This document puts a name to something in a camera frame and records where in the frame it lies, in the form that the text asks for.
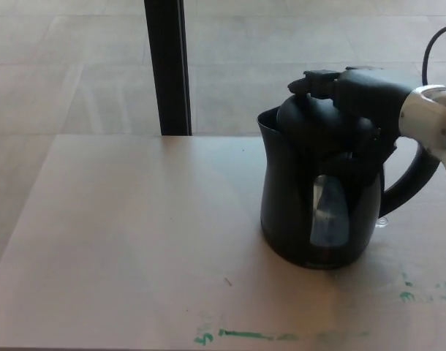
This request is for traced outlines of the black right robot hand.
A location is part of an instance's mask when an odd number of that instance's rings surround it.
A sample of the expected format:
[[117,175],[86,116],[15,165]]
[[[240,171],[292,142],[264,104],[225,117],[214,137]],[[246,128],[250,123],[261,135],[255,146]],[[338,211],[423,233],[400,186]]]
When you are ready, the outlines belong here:
[[327,170],[355,170],[368,183],[396,149],[396,140],[401,136],[399,115],[415,81],[383,69],[348,67],[343,72],[305,71],[303,78],[287,87],[297,97],[330,100],[347,121],[370,121],[371,129],[354,146],[351,161],[341,161],[337,156],[326,161]]

